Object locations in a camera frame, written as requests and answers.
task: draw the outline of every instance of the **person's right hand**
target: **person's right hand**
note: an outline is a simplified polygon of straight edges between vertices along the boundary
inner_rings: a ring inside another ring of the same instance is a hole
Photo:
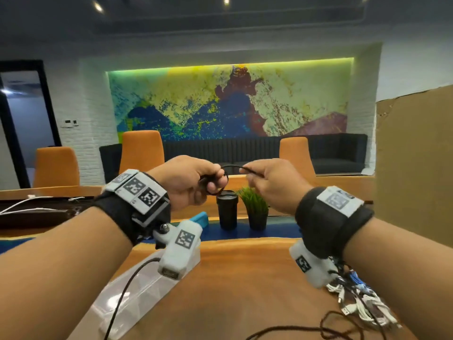
[[[302,197],[313,188],[287,160],[257,160],[244,167],[264,176],[260,178],[240,170],[247,174],[250,187],[254,187],[272,208],[283,213],[294,215]]]

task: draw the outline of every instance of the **forearm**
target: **forearm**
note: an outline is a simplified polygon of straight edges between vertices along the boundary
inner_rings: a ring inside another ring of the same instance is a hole
[[[343,256],[420,339],[453,339],[453,249],[372,219]]]
[[[1,255],[0,340],[68,337],[131,249],[118,226],[90,208]]]

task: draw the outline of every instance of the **potted plant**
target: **potted plant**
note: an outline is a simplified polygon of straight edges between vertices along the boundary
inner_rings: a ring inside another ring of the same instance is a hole
[[[236,194],[246,206],[250,228],[252,230],[264,230],[266,228],[269,208],[263,197],[250,187],[243,187]]]

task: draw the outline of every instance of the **orange chair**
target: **orange chair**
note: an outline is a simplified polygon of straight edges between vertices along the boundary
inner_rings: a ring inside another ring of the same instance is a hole
[[[123,133],[120,173],[128,169],[146,172],[165,162],[159,131],[141,130]]]
[[[291,162],[308,182],[315,182],[316,174],[310,159],[309,142],[306,137],[282,138],[279,157]]]
[[[70,147],[47,147],[36,150],[33,187],[78,186],[79,165]]]

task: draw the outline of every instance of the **hand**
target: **hand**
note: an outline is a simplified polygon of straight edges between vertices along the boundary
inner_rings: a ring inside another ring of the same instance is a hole
[[[167,190],[172,211],[206,201],[206,190],[198,183],[201,175],[216,175],[217,183],[207,184],[209,193],[216,193],[228,182],[220,165],[186,155],[177,156],[147,173]]]
[[[283,213],[294,215],[303,196],[313,188],[287,160],[257,160],[244,167],[263,174],[264,178],[260,178],[240,170],[247,174],[250,187],[254,187],[271,207]]]

